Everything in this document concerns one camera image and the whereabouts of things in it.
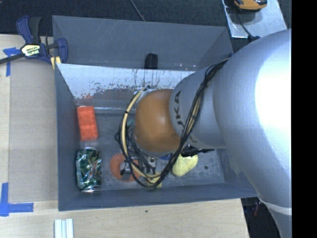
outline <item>orange object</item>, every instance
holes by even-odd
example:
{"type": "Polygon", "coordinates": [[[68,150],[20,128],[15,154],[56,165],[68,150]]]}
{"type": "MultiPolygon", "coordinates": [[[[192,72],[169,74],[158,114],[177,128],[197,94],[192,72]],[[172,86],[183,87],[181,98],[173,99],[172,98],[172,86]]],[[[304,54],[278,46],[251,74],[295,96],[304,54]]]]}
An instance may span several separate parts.
{"type": "MultiPolygon", "coordinates": [[[[120,181],[135,181],[132,175],[130,175],[129,180],[121,180],[122,175],[120,174],[120,164],[124,162],[124,160],[125,158],[122,153],[117,153],[113,155],[109,164],[111,173],[113,174],[114,177],[116,177],[120,181]]],[[[139,164],[137,160],[134,160],[133,162],[137,165],[139,164]]],[[[134,175],[137,179],[140,178],[140,175],[138,173],[134,172],[134,175]]]]}
{"type": "Polygon", "coordinates": [[[78,107],[77,116],[79,123],[80,140],[96,140],[98,138],[98,130],[94,107],[78,107]]]}

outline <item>wooden table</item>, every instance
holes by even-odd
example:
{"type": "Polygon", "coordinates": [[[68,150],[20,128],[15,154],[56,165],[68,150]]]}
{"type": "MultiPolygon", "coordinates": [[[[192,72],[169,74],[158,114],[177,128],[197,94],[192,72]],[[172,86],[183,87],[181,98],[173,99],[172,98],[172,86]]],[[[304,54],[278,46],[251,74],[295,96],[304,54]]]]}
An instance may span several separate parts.
{"type": "MultiPolygon", "coordinates": [[[[4,48],[23,45],[14,35],[0,35],[4,48]]],[[[8,182],[10,77],[0,65],[0,183],[8,182]]],[[[59,212],[57,200],[34,202],[32,213],[0,217],[1,238],[51,238],[55,219],[72,218],[76,238],[249,238],[240,199],[59,212]]]]}

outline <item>orange sponge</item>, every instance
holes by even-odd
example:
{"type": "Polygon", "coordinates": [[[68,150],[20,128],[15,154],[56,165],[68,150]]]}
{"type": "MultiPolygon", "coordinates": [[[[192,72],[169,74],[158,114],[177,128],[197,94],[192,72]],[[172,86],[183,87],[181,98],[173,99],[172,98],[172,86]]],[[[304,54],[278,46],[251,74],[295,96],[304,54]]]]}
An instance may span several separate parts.
{"type": "Polygon", "coordinates": [[[94,107],[78,107],[77,116],[79,122],[80,140],[96,140],[98,138],[98,130],[94,107]]]}

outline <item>black floor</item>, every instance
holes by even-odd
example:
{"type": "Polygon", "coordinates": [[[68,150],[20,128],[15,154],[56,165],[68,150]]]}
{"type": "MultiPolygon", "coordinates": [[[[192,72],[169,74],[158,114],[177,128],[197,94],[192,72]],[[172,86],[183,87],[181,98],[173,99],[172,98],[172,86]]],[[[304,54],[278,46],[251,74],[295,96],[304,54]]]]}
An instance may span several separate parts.
{"type": "MultiPolygon", "coordinates": [[[[133,0],[146,21],[227,26],[221,0],[133,0]]],[[[287,28],[291,28],[292,0],[278,0],[287,28]]],[[[0,33],[17,34],[15,23],[24,15],[42,18],[39,34],[52,36],[52,15],[142,20],[130,0],[0,0],[0,33]]],[[[247,39],[231,40],[234,52],[247,39]]],[[[279,238],[269,211],[256,198],[244,200],[251,238],[279,238]]]]}

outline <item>green can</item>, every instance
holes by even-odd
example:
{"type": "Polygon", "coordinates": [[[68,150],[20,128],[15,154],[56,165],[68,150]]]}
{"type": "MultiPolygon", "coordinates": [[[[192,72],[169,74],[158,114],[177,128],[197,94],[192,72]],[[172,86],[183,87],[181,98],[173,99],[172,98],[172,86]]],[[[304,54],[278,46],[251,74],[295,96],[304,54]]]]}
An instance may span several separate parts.
{"type": "Polygon", "coordinates": [[[76,153],[77,186],[82,192],[95,191],[101,186],[101,163],[99,150],[85,147],[76,153]]]}

